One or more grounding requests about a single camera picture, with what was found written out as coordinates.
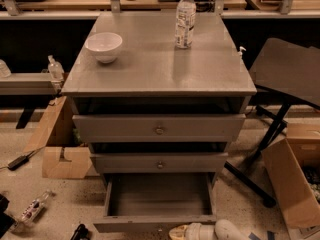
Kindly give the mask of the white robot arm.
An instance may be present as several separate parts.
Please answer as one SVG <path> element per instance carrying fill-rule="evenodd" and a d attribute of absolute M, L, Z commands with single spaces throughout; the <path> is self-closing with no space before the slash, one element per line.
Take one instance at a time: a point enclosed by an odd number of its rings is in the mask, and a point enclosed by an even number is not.
<path fill-rule="evenodd" d="M 214 225 L 184 224 L 169 231 L 171 240 L 250 240 L 229 220 L 218 220 Z"/>

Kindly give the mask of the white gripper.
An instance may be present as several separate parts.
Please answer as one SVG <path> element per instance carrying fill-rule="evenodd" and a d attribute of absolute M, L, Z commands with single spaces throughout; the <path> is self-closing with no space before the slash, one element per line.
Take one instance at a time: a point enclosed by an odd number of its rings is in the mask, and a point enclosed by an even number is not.
<path fill-rule="evenodd" d="M 180 225 L 169 231 L 171 240 L 216 240 L 213 225 L 191 223 Z"/>

